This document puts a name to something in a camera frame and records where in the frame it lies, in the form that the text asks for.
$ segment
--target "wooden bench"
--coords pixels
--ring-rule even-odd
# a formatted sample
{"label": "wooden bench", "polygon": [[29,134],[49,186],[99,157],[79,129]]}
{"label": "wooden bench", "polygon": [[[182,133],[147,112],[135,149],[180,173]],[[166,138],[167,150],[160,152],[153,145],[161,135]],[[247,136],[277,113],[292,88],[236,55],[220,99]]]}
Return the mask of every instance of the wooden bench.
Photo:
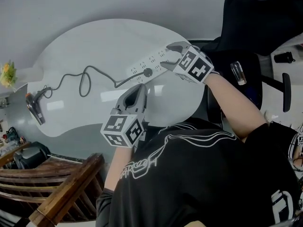
{"label": "wooden bench", "polygon": [[50,158],[35,169],[0,169],[0,208],[38,227],[95,220],[103,166],[103,156],[92,154],[83,163]]}

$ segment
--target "power cord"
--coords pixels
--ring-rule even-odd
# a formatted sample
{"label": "power cord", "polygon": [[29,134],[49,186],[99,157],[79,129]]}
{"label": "power cord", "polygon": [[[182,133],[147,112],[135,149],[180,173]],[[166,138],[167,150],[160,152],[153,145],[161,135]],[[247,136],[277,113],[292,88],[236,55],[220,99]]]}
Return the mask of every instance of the power cord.
{"label": "power cord", "polygon": [[[78,77],[78,76],[81,76],[81,80],[80,80],[80,84],[79,84],[79,95],[80,95],[81,97],[86,97],[86,96],[90,93],[90,90],[91,90],[91,79],[90,79],[89,74],[86,72],[88,68],[92,68],[92,69],[96,70],[97,72],[99,72],[100,74],[102,74],[103,76],[106,76],[108,79],[110,79],[110,80],[114,83],[114,87],[115,87],[115,88],[118,88],[118,87],[122,86],[124,83],[126,83],[126,82],[128,82],[129,80],[131,80],[131,79],[133,79],[133,78],[135,78],[135,77],[138,77],[138,76],[140,76],[140,75],[144,75],[144,76],[146,76],[146,77],[150,77],[150,76],[152,75],[152,70],[151,70],[150,68],[146,68],[143,72],[137,73],[137,74],[135,74],[135,75],[129,77],[129,78],[126,79],[126,80],[123,80],[123,81],[115,81],[110,75],[108,75],[108,74],[106,74],[106,73],[100,71],[97,67],[94,67],[94,66],[90,66],[90,65],[89,65],[89,66],[87,66],[86,68],[84,68],[83,72],[80,73],[80,74],[69,74],[69,73],[68,73],[68,74],[63,75],[63,77],[61,78],[61,81],[60,81],[60,83],[59,83],[59,86],[56,87],[55,89],[49,89],[49,91],[51,91],[50,96],[46,96],[45,93],[44,93],[44,96],[45,96],[46,98],[51,98],[52,95],[53,95],[53,91],[56,91],[56,90],[58,90],[58,89],[61,87],[61,84],[62,84],[62,82],[63,82],[63,79],[64,79],[66,76],[71,76],[71,77]],[[89,89],[88,89],[87,93],[83,95],[83,94],[81,93],[81,89],[82,89],[82,84],[83,84],[83,80],[84,80],[84,76],[85,76],[85,75],[86,75],[87,78],[89,79]]]}

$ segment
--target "curved tabletop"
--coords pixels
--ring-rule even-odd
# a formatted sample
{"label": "curved tabletop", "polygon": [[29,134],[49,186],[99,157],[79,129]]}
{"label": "curved tabletop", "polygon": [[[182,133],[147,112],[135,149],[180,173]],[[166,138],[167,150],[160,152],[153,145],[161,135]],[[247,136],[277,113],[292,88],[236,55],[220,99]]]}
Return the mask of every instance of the curved tabletop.
{"label": "curved tabletop", "polygon": [[[44,85],[56,88],[66,73],[79,74],[93,65],[115,80],[128,78],[129,68],[158,53],[166,45],[186,41],[179,34],[154,24],[128,20],[100,20],[73,28],[55,39],[39,56],[34,67],[42,67],[44,78],[31,82],[27,91],[36,93]],[[50,99],[42,97],[45,118],[38,128],[47,136],[89,124],[104,123],[117,99],[134,86],[129,81],[119,88],[93,69],[87,71],[92,85],[87,97],[80,97],[80,77],[66,77]],[[145,119],[153,126],[168,126],[190,117],[198,108],[204,87],[188,83],[166,71],[146,84],[149,94]],[[83,83],[86,94],[88,80]]]}

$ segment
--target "black and white marker cube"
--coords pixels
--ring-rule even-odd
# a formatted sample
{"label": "black and white marker cube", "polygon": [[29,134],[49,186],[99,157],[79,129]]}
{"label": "black and white marker cube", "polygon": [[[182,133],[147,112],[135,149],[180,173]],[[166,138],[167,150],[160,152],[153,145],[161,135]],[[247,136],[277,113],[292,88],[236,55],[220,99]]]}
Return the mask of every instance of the black and white marker cube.
{"label": "black and white marker cube", "polygon": [[110,115],[102,125],[101,134],[111,146],[131,148],[144,130],[136,114]]}
{"label": "black and white marker cube", "polygon": [[173,72],[183,80],[202,84],[213,69],[214,66],[190,46]]}

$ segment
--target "white power strip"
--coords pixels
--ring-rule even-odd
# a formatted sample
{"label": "white power strip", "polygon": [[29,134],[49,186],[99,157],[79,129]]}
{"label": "white power strip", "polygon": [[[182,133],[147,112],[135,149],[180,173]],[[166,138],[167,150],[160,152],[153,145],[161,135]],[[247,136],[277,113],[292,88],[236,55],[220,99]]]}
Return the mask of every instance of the white power strip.
{"label": "white power strip", "polygon": [[151,53],[149,56],[143,58],[138,63],[129,67],[126,70],[126,73],[128,77],[131,77],[132,75],[143,72],[146,68],[150,68],[152,70],[152,75],[149,78],[144,75],[140,75],[130,80],[135,85],[140,83],[146,84],[167,71],[167,69],[160,66],[160,62],[176,62],[181,57],[182,56],[180,53],[171,51],[164,47],[158,51],[155,51],[154,53]]}

